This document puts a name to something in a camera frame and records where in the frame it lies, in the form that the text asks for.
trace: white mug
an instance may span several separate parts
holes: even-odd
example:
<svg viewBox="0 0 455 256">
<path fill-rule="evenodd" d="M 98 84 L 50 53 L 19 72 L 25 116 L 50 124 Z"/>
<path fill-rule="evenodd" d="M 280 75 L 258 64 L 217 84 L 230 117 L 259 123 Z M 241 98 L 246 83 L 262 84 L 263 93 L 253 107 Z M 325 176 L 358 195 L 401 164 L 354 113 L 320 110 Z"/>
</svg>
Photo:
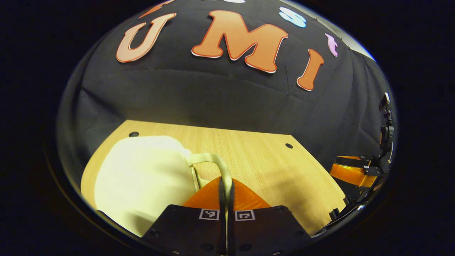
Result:
<svg viewBox="0 0 455 256">
<path fill-rule="evenodd" d="M 193 164 L 215 163 L 225 195 L 231 175 L 216 154 L 192 154 L 169 136 L 129 137 L 104 159 L 95 181 L 95 204 L 113 221 L 143 236 L 168 205 L 182 205 L 199 190 Z"/>
</svg>

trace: cup handle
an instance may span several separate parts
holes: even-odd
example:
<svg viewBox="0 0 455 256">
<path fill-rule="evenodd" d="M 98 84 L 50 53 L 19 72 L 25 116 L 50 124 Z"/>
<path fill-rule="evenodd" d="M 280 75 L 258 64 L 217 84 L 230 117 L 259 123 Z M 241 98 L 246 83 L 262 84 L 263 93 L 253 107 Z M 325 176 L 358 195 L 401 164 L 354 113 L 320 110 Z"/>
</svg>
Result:
<svg viewBox="0 0 455 256">
<path fill-rule="evenodd" d="M 226 202 L 229 202 L 229 196 L 231 194 L 232 187 L 232 177 L 226 162 L 219 155 L 211 153 L 193 154 L 191 155 L 191 162 L 192 164 L 212 162 L 218 166 L 224 184 Z"/>
</svg>

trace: purple letter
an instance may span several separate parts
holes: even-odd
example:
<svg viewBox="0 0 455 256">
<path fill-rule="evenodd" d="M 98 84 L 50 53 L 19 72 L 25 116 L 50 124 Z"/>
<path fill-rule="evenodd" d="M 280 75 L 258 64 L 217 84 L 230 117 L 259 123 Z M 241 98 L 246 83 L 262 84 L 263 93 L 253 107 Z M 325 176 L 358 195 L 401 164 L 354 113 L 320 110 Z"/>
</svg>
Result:
<svg viewBox="0 0 455 256">
<path fill-rule="evenodd" d="M 337 43 L 335 43 L 335 39 L 332 36 L 325 34 L 325 36 L 329 39 L 329 49 L 330 52 L 336 57 L 338 56 L 337 51 L 335 51 L 335 47 L 338 47 Z"/>
</svg>

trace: wooden tabletop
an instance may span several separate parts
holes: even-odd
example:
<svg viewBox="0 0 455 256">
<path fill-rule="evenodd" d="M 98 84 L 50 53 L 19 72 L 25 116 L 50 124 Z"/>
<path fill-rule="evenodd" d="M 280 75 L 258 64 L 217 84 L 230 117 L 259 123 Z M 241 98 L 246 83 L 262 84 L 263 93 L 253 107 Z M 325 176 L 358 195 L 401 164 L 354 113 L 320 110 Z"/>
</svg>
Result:
<svg viewBox="0 0 455 256">
<path fill-rule="evenodd" d="M 171 136 L 194 154 L 220 155 L 233 178 L 270 205 L 288 207 L 310 235 L 330 222 L 329 212 L 335 208 L 341 212 L 345 207 L 340 187 L 291 135 L 126 120 L 101 144 L 84 170 L 81 192 L 94 209 L 94 187 L 101 164 L 114 144 L 131 132 Z M 213 163 L 194 166 L 202 179 L 220 176 Z"/>
</svg>

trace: letter m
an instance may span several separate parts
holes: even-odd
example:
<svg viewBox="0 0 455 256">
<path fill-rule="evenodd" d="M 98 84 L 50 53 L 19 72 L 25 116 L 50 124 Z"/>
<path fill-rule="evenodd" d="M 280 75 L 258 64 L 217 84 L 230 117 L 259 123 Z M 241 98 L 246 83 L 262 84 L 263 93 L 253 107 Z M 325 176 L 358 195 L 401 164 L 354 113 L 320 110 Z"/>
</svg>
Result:
<svg viewBox="0 0 455 256">
<path fill-rule="evenodd" d="M 246 64 L 268 73 L 275 73 L 277 70 L 275 59 L 281 41 L 288 37 L 286 31 L 277 26 L 265 24 L 249 32 L 242 16 L 238 13 L 214 10 L 209 14 L 213 17 L 212 24 L 202 43 L 193 47 L 192 54 L 207 58 L 221 57 L 223 50 L 219 45 L 224 36 L 231 60 L 237 60 L 248 49 L 255 46 L 253 53 L 245 58 Z"/>
</svg>

